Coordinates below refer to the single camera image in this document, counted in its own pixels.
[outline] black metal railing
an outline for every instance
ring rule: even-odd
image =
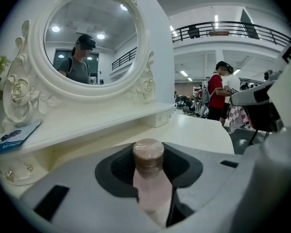
[[[135,47],[134,49],[130,50],[129,52],[125,53],[123,56],[118,58],[116,61],[114,61],[112,63],[112,70],[120,67],[124,63],[126,63],[126,62],[132,60],[133,58],[135,58],[136,52],[137,52],[137,47]]]
[[[239,36],[265,40],[285,47],[291,44],[291,38],[276,30],[260,25],[236,22],[217,21],[202,22],[175,29],[172,32],[173,42],[209,36]]]

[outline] bottle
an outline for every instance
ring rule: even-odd
[[[170,210],[172,185],[163,170],[164,145],[155,139],[134,144],[136,169],[133,186],[138,189],[140,207],[162,228]]]

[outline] ceiling light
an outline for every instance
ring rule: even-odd
[[[57,26],[53,26],[53,27],[52,27],[52,30],[53,30],[54,32],[59,32],[60,28],[57,27]]]
[[[102,40],[102,39],[104,39],[105,38],[105,35],[104,34],[97,34],[97,38],[98,39],[100,39],[100,40]]]
[[[174,36],[177,37],[178,34],[177,32],[175,31],[174,27],[170,25],[170,30],[173,32]]]
[[[215,16],[214,16],[214,21],[219,21],[219,17],[218,17],[218,15],[215,15]],[[219,23],[216,23],[216,24],[215,24],[215,28],[216,28],[216,29],[219,28]]]
[[[240,71],[240,69],[236,69],[235,71],[234,71],[234,75],[236,74],[236,73],[238,73]]]
[[[122,9],[122,10],[125,10],[125,11],[128,10],[128,9],[127,9],[124,5],[122,5],[122,4],[121,4],[121,9]]]
[[[184,77],[188,77],[188,75],[186,74],[185,71],[180,71],[180,72],[181,72],[181,74],[182,74]]]

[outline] white vanity table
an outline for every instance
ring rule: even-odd
[[[52,17],[68,1],[46,0],[16,39],[19,53],[4,84],[2,126],[43,122],[18,150],[0,154],[0,182],[7,192],[18,198],[68,160],[143,138],[234,153],[219,122],[173,114],[173,46],[168,18],[155,0],[114,0],[127,7],[138,37],[137,57],[120,80],[92,86],[57,72],[44,39]]]

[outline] ornate mirror frame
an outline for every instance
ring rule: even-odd
[[[64,95],[65,97],[77,100],[100,100],[117,96],[128,90],[142,74],[142,70],[148,64],[148,31],[144,23],[143,16],[137,7],[136,0],[116,0],[124,4],[134,19],[137,38],[138,51],[135,61],[130,69],[120,80],[104,85],[82,84],[70,80],[60,73],[50,63],[44,47],[45,30],[48,27],[50,18],[70,0],[56,0],[45,8],[37,21],[25,21],[22,27],[23,36],[16,39],[16,44],[20,52],[15,59],[22,66],[29,61],[29,68],[32,68],[35,76],[52,91]],[[8,77],[15,73],[15,66],[12,63]]]
[[[52,16],[70,0],[55,0],[35,22],[25,21],[22,36],[16,39],[18,55],[12,62],[3,89],[5,125],[26,125],[36,112],[46,115],[48,107],[61,100],[91,102],[128,94],[142,103],[155,99],[155,84],[150,71],[153,52],[148,50],[148,30],[136,0],[116,0],[124,4],[135,22],[138,51],[127,73],[118,81],[104,85],[82,84],[61,75],[49,61],[44,40]]]

